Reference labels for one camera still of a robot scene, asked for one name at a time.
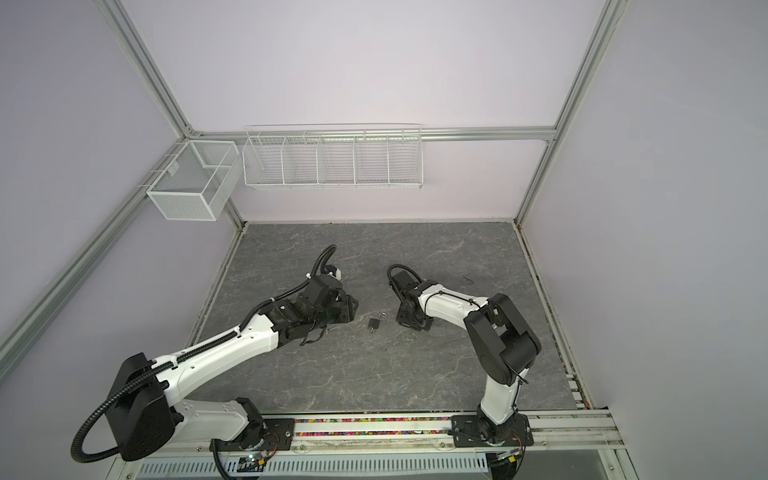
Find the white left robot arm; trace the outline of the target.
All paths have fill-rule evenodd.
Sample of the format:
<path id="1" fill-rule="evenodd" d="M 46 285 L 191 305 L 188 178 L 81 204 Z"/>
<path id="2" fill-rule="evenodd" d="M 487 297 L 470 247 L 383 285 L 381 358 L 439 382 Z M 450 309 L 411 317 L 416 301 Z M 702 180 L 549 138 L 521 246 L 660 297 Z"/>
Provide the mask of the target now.
<path id="1" fill-rule="evenodd" d="M 136 461 L 168 443 L 208 441 L 217 451 L 270 450 L 280 436 L 247 397 L 226 402 L 192 401 L 205 383 L 245 361 L 284 347 L 323 338 L 329 326 L 351 322 L 358 308 L 330 264 L 327 246 L 299 285 L 253 307 L 236 326 L 180 351 L 123 362 L 107 398 L 74 435 L 72 459 L 81 464 L 118 455 Z"/>

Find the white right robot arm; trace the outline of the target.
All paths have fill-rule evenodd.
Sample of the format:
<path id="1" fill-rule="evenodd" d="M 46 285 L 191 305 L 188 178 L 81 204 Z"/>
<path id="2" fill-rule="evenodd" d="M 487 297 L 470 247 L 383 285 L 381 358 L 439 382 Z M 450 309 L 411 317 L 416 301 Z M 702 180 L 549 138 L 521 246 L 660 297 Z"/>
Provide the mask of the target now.
<path id="1" fill-rule="evenodd" d="M 463 329 L 471 341 L 486 381 L 476 432 L 462 437 L 492 446 L 532 445 L 529 420 L 519 412 L 517 399 L 542 345 L 513 301 L 501 293 L 482 297 L 456 292 L 402 264 L 390 265 L 386 275 L 400 301 L 399 325 L 427 331 L 443 320 Z"/>

